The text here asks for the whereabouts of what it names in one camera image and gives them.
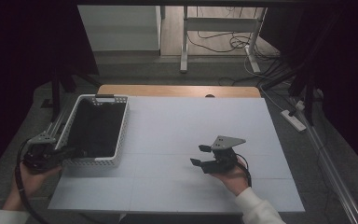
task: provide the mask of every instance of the wall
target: wall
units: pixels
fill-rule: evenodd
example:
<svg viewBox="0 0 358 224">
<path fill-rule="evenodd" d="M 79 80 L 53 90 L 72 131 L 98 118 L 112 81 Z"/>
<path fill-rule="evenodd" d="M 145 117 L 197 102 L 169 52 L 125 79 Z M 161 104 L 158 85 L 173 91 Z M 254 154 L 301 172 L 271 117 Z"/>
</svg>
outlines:
<svg viewBox="0 0 358 224">
<path fill-rule="evenodd" d="M 78 6 L 93 51 L 159 50 L 160 7 Z"/>
</svg>

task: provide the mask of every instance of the wire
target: wire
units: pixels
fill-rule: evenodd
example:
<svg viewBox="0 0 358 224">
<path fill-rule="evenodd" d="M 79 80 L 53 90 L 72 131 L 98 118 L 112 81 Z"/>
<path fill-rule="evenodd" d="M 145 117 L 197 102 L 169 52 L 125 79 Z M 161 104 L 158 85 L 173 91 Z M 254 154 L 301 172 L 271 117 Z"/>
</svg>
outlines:
<svg viewBox="0 0 358 224">
<path fill-rule="evenodd" d="M 36 213 L 36 211 L 33 209 L 33 207 L 29 204 L 26 193 L 25 193 L 25 189 L 24 189 L 24 185 L 22 183 L 22 177 L 21 177 L 21 168 L 20 168 L 20 164 L 21 164 L 21 154 L 22 154 L 22 150 L 24 149 L 24 147 L 26 146 L 27 142 L 30 139 L 25 140 L 24 142 L 22 142 L 20 149 L 17 153 L 17 161 L 16 161 L 16 168 L 14 171 L 14 175 L 15 175 L 15 179 L 16 179 L 16 184 L 17 184 L 17 188 L 19 189 L 19 194 L 20 194 L 20 198 L 21 198 L 21 202 L 24 205 L 24 207 L 27 209 L 27 211 L 31 214 L 32 217 L 34 217 L 34 219 L 36 219 L 38 222 L 42 223 L 42 224 L 48 224 L 48 222 L 46 222 L 45 219 L 43 219 L 39 214 Z"/>
<path fill-rule="evenodd" d="M 278 106 L 278 105 L 269 97 L 269 95 L 263 90 L 263 85 L 260 86 L 260 90 L 261 90 L 262 92 L 264 92 L 264 94 L 266 94 L 266 96 L 269 98 L 269 100 L 270 100 L 273 104 L 275 104 L 278 108 L 280 108 L 281 111 L 284 110 L 284 109 L 282 109 L 280 106 Z"/>
<path fill-rule="evenodd" d="M 245 172 L 246 179 L 248 180 L 248 185 L 249 185 L 249 187 L 251 187 L 252 186 L 252 176 L 251 176 L 251 173 L 249 173 L 249 170 L 246 167 L 244 167 L 242 164 L 240 164 L 238 161 L 233 161 L 233 162 L 235 163 L 235 165 L 237 167 L 239 167 L 240 169 L 242 169 Z"/>
<path fill-rule="evenodd" d="M 231 12 L 235 10 L 235 7 L 226 7 L 226 10 L 228 11 L 228 14 L 225 17 L 228 17 L 229 14 L 231 14 Z"/>
<path fill-rule="evenodd" d="M 239 156 L 239 157 L 241 157 L 244 161 L 245 161 L 245 164 L 246 164 L 246 169 L 248 169 L 248 171 L 249 171 L 249 164 L 248 164 L 248 161 L 242 156 L 242 155 L 240 155 L 240 154 L 237 154 L 237 153 L 235 153 L 235 155 L 237 155 L 237 156 Z"/>
<path fill-rule="evenodd" d="M 201 11 L 201 17 L 203 17 L 203 11 L 202 11 L 202 7 L 200 7 L 200 11 Z M 197 17 L 199 16 L 199 7 L 197 7 Z"/>
<path fill-rule="evenodd" d="M 276 62 L 277 62 L 277 60 L 275 60 L 275 61 L 269 66 L 269 68 L 268 68 L 265 72 L 263 72 L 263 73 L 261 73 L 261 74 L 255 74 L 255 73 L 250 72 L 250 71 L 247 69 L 246 65 L 245 65 L 246 71 L 247 71 L 249 74 L 253 75 L 252 77 L 244 77 L 244 78 L 240 78 L 240 79 L 237 79 L 237 80 L 235 80 L 235 79 L 233 79 L 233 78 L 230 78 L 230 77 L 220 77 L 220 78 L 217 80 L 217 83 L 219 84 L 219 86 L 224 86 L 221 82 L 222 82 L 224 79 L 227 79 L 227 80 L 231 81 L 230 86 L 234 86 L 234 85 L 237 84 L 238 82 L 242 82 L 242 81 L 245 81 L 245 80 L 250 80 L 250 79 L 253 79 L 253 78 L 256 78 L 256 77 L 261 77 L 261 79 L 260 79 L 260 80 L 257 82 L 257 84 L 256 84 L 256 86 L 257 86 L 257 88 L 258 88 L 259 83 L 260 83 L 264 78 L 268 78 L 268 79 L 274 80 L 274 78 L 267 77 L 267 76 L 270 76 L 270 74 L 272 74 L 278 67 L 280 67 L 280 66 L 282 65 L 282 62 L 280 62 L 280 64 L 278 64 L 278 66 L 276 66 L 276 67 L 273 68 L 271 71 L 269 71 L 269 70 L 273 67 L 273 65 L 274 65 Z"/>
<path fill-rule="evenodd" d="M 246 70 L 249 74 L 251 74 L 251 75 L 253 75 L 253 76 L 256 76 L 256 77 L 262 77 L 262 78 L 266 78 L 266 79 L 275 80 L 274 78 L 267 77 L 267 76 L 263 76 L 263 75 L 266 75 L 266 72 L 264 72 L 263 74 L 259 75 L 259 74 L 256 74 L 256 73 L 253 73 L 253 72 L 249 71 L 249 69 L 246 67 L 246 60 L 249 61 L 249 56 L 246 56 L 246 57 L 245 57 L 245 66 L 244 66 L 244 67 L 245 67 L 245 70 Z"/>
<path fill-rule="evenodd" d="M 201 36 L 200 31 L 197 31 L 197 34 L 199 35 L 199 38 L 202 38 L 202 39 L 209 39 L 209 38 L 217 37 L 217 36 L 220 36 L 220 35 L 231 35 L 233 33 L 236 33 L 236 32 L 223 33 L 223 34 L 219 34 L 219 35 Z"/>
<path fill-rule="evenodd" d="M 258 7 L 255 8 L 255 14 L 257 13 L 257 9 L 258 9 Z M 254 18 L 255 18 L 255 14 L 254 14 Z"/>
<path fill-rule="evenodd" d="M 294 110 L 297 110 L 297 108 L 295 106 L 292 105 L 292 103 L 290 103 L 284 96 L 280 95 L 279 93 L 277 93 L 276 91 L 271 90 L 272 92 L 274 92 L 276 95 L 280 96 L 281 98 L 283 98 L 283 100 L 289 104 Z"/>
<path fill-rule="evenodd" d="M 329 190 L 327 193 L 326 203 L 324 205 L 324 216 L 326 217 L 327 223 L 329 223 L 329 224 L 331 223 L 331 221 L 330 221 L 330 217 L 327 215 L 327 205 L 328 205 L 328 202 L 330 201 L 330 198 L 332 195 L 333 195 L 333 191 Z"/>
<path fill-rule="evenodd" d="M 243 7 L 241 7 L 240 16 L 239 16 L 238 18 L 241 17 L 241 15 L 242 15 L 242 10 L 243 10 Z"/>
<path fill-rule="evenodd" d="M 188 41 L 190 41 L 190 43 L 192 43 L 192 44 L 195 45 L 195 46 L 198 46 L 198 47 L 201 47 L 201 48 L 204 48 L 204 49 L 208 49 L 208 50 L 211 50 L 211 51 L 216 52 L 216 53 L 227 53 L 227 52 L 231 52 L 231 51 L 235 50 L 235 49 L 229 49 L 229 50 L 210 49 L 210 48 L 208 48 L 208 47 L 205 47 L 205 46 L 203 46 L 203 45 L 196 44 L 196 43 L 194 43 L 193 41 L 191 41 L 189 35 L 187 35 L 187 39 L 188 39 Z"/>
<path fill-rule="evenodd" d="M 239 38 L 247 38 L 247 42 L 245 41 L 241 41 L 239 40 Z M 249 40 L 251 39 L 250 36 L 245 36 L 245 35 L 234 35 L 234 33 L 232 33 L 232 37 L 229 39 L 229 45 L 232 48 L 236 48 L 236 49 L 244 49 L 246 47 L 246 45 L 249 44 Z"/>
</svg>

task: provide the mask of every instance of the human hand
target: human hand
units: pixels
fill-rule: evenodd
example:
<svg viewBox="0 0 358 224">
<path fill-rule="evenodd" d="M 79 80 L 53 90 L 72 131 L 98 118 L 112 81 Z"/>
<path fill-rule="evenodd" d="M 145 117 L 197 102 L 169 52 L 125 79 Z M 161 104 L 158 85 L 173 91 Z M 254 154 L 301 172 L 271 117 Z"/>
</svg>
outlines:
<svg viewBox="0 0 358 224">
<path fill-rule="evenodd" d="M 238 159 L 238 162 L 244 166 L 243 162 L 240 159 Z M 244 190 L 249 188 L 246 174 L 238 166 L 235 166 L 234 169 L 228 171 L 227 173 L 211 174 L 211 176 L 220 179 L 223 184 L 225 184 L 226 188 L 231 191 L 235 196 L 238 196 Z"/>
<path fill-rule="evenodd" d="M 37 190 L 40 189 L 43 182 L 52 175 L 56 175 L 60 170 L 61 166 L 57 166 L 45 173 L 33 175 L 31 170 L 24 164 L 20 164 L 22 184 L 24 186 L 25 194 L 27 197 L 33 195 Z M 11 190 L 4 204 L 3 210 L 9 211 L 20 211 L 23 210 L 22 202 L 17 188 L 16 178 L 13 176 L 11 182 Z"/>
</svg>

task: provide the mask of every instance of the black cable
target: black cable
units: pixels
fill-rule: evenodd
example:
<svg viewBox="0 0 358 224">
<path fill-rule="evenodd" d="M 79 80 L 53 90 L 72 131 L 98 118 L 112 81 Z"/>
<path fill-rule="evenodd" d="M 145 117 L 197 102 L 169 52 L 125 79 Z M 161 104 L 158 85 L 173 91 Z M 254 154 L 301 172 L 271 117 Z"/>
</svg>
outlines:
<svg viewBox="0 0 358 224">
<path fill-rule="evenodd" d="M 226 10 L 228 11 L 228 14 L 225 17 L 228 17 L 229 14 L 231 14 L 231 12 L 235 10 L 235 7 L 226 7 Z"/>
<path fill-rule="evenodd" d="M 262 60 L 271 60 L 271 59 L 281 59 L 281 58 L 284 58 L 285 56 L 282 56 L 282 55 L 266 55 L 266 54 L 263 54 L 259 49 L 258 49 L 258 46 L 255 45 L 255 56 L 259 59 L 262 59 Z"/>
<path fill-rule="evenodd" d="M 209 39 L 209 38 L 217 37 L 217 36 L 220 36 L 220 35 L 231 35 L 233 33 L 236 33 L 236 32 L 223 33 L 223 34 L 219 34 L 219 35 L 201 36 L 200 31 L 197 31 L 197 34 L 199 35 L 199 38 L 201 38 L 201 39 Z"/>
<path fill-rule="evenodd" d="M 283 64 L 283 62 L 280 62 L 274 69 L 272 69 L 272 71 L 269 71 L 277 61 L 278 61 L 278 59 L 275 59 L 274 62 L 272 62 L 272 64 L 268 67 L 268 69 L 260 75 L 268 76 L 268 75 L 272 74 L 278 67 L 280 67 Z"/>
<path fill-rule="evenodd" d="M 265 80 L 265 79 L 272 79 L 275 80 L 273 77 L 276 77 L 277 75 L 279 75 L 281 72 L 283 72 L 284 70 L 286 70 L 288 68 L 288 65 L 286 65 L 284 68 L 282 68 L 281 70 L 278 70 L 275 74 L 273 74 L 275 72 L 275 70 L 277 70 L 279 67 L 281 67 L 283 65 L 283 62 L 279 63 L 274 69 L 272 69 L 271 72 L 269 72 L 268 74 L 265 74 L 264 77 L 262 77 L 257 84 L 255 85 L 258 89 L 260 89 L 260 84 Z"/>
<path fill-rule="evenodd" d="M 330 197 L 332 195 L 333 195 L 333 191 L 329 190 L 327 193 L 326 203 L 324 205 L 324 216 L 326 217 L 327 223 L 329 223 L 329 224 L 331 224 L 331 221 L 330 221 L 330 217 L 327 215 L 327 205 L 328 205 L 328 202 L 330 201 Z"/>
<path fill-rule="evenodd" d="M 242 82 L 242 81 L 246 81 L 246 80 L 250 80 L 250 79 L 254 79 L 254 78 L 260 78 L 260 80 L 257 82 L 257 87 L 258 87 L 258 84 L 260 83 L 261 80 L 264 79 L 264 77 L 261 77 L 261 76 L 267 76 L 268 75 L 268 72 L 269 70 L 273 67 L 273 65 L 277 62 L 277 60 L 275 60 L 270 66 L 269 68 L 261 73 L 261 74 L 257 74 L 257 76 L 252 76 L 252 77 L 244 77 L 244 78 L 240 78 L 240 79 L 233 79 L 233 78 L 230 78 L 230 77 L 220 77 L 218 80 L 217 80 L 217 83 L 219 86 L 224 86 L 222 85 L 221 81 L 224 80 L 224 79 L 228 79 L 229 81 L 231 81 L 231 84 L 229 86 L 234 86 L 235 84 L 237 84 L 238 82 Z"/>
<path fill-rule="evenodd" d="M 45 219 L 43 219 L 39 214 L 37 214 L 36 211 L 33 209 L 33 207 L 29 204 L 26 193 L 25 193 L 24 185 L 22 183 L 21 168 L 20 168 L 21 154 L 22 154 L 22 150 L 24 149 L 24 147 L 26 146 L 26 144 L 29 140 L 30 139 L 27 139 L 24 142 L 22 142 L 19 152 L 17 153 L 17 161 L 16 161 L 16 168 L 14 171 L 14 176 L 16 179 L 17 188 L 19 189 L 19 194 L 20 194 L 22 205 L 24 205 L 25 209 L 27 209 L 27 211 L 30 213 L 30 215 L 32 217 L 34 217 L 34 219 L 36 219 L 38 222 L 40 222 L 42 224 L 48 224 L 48 222 Z"/>
<path fill-rule="evenodd" d="M 278 79 L 279 77 L 277 77 L 277 78 L 271 78 L 271 77 L 269 77 L 269 79 L 272 79 L 272 80 L 276 80 L 276 79 Z M 266 93 L 266 91 L 264 91 L 263 90 L 263 85 L 260 85 L 260 83 L 262 82 L 262 80 L 264 80 L 264 78 L 262 78 L 262 79 L 260 79 L 260 81 L 256 84 L 256 86 L 257 86 L 257 88 L 258 89 L 260 89 L 262 92 L 264 92 L 265 94 L 266 94 L 266 96 L 267 96 L 267 98 L 274 104 L 274 105 L 276 105 L 281 111 L 283 111 L 283 108 L 282 107 L 280 107 L 280 106 L 278 106 L 268 95 L 267 95 L 267 93 Z M 295 113 L 296 113 L 296 107 L 295 106 L 293 106 L 289 101 L 287 101 L 284 97 L 282 97 L 294 110 L 292 110 L 292 111 L 290 111 L 290 113 L 289 113 L 289 116 L 293 116 Z"/>
<path fill-rule="evenodd" d="M 244 167 L 242 164 L 240 164 L 238 161 L 234 161 L 235 165 L 238 166 L 240 169 L 242 169 L 245 174 L 246 174 L 246 179 L 248 180 L 248 186 L 252 187 L 252 177 L 251 177 L 251 173 L 249 173 L 249 170 Z"/>
<path fill-rule="evenodd" d="M 258 9 L 258 7 L 255 8 L 255 14 L 257 13 L 257 9 Z M 255 14 L 254 14 L 254 18 L 255 18 Z"/>
<path fill-rule="evenodd" d="M 279 93 L 277 93 L 276 91 L 274 90 L 271 90 L 272 92 L 274 92 L 276 95 L 280 96 L 281 98 L 283 98 L 283 100 L 289 104 L 294 110 L 297 110 L 297 108 L 295 106 L 292 105 L 292 103 L 290 103 L 284 96 L 280 95 Z"/>
<path fill-rule="evenodd" d="M 241 41 L 239 40 L 239 38 L 247 38 L 248 41 L 245 42 L 245 41 Z M 235 49 L 244 49 L 246 45 L 249 44 L 249 40 L 251 39 L 250 36 L 246 36 L 246 35 L 234 35 L 234 33 L 232 33 L 232 37 L 229 39 L 229 45 L 232 47 L 232 48 L 235 48 Z"/>
<path fill-rule="evenodd" d="M 242 155 L 240 155 L 240 154 L 237 154 L 237 153 L 235 153 L 235 155 L 236 156 L 239 156 L 239 157 L 241 157 L 244 161 L 245 161 L 245 164 L 246 164 L 246 169 L 248 169 L 248 171 L 249 171 L 249 164 L 248 164 L 248 161 L 242 156 Z"/>
<path fill-rule="evenodd" d="M 242 15 L 242 10 L 243 10 L 243 7 L 241 7 L 241 11 L 240 11 L 240 16 L 239 16 L 239 18 L 241 17 L 241 15 Z"/>
<path fill-rule="evenodd" d="M 208 50 L 213 51 L 213 52 L 216 52 L 216 53 L 227 53 L 227 52 L 231 52 L 231 51 L 235 50 L 235 49 L 229 49 L 229 50 L 216 50 L 216 49 L 210 49 L 210 48 L 208 48 L 208 47 L 205 47 L 205 46 L 202 46 L 202 45 L 196 44 L 196 43 L 194 43 L 193 41 L 191 41 L 191 39 L 190 39 L 190 36 L 189 36 L 189 35 L 187 35 L 187 39 L 188 39 L 188 41 L 190 41 L 190 43 L 192 43 L 192 44 L 193 44 L 193 45 L 195 45 L 195 46 L 198 46 L 198 47 L 201 47 L 201 48 L 204 48 L 204 49 L 208 49 Z"/>
<path fill-rule="evenodd" d="M 201 14 L 202 14 L 202 16 L 201 17 L 203 17 L 203 11 L 202 11 L 202 7 L 200 7 L 200 11 L 201 11 Z M 197 7 L 197 17 L 199 16 L 199 7 Z"/>
</svg>

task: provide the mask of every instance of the power strip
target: power strip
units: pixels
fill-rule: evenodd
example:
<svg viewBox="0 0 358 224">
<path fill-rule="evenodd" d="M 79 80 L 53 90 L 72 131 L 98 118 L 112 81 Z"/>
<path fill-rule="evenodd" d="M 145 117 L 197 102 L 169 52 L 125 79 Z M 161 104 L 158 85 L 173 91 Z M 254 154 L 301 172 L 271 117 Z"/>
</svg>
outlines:
<svg viewBox="0 0 358 224">
<path fill-rule="evenodd" d="M 307 128 L 304 126 L 304 124 L 301 123 L 301 121 L 299 121 L 295 116 L 289 116 L 289 111 L 288 110 L 283 110 L 281 112 L 281 115 L 287 120 L 289 121 L 289 123 L 291 123 L 293 125 L 293 127 L 295 127 L 295 129 L 299 132 L 302 133 L 304 132 Z"/>
</svg>

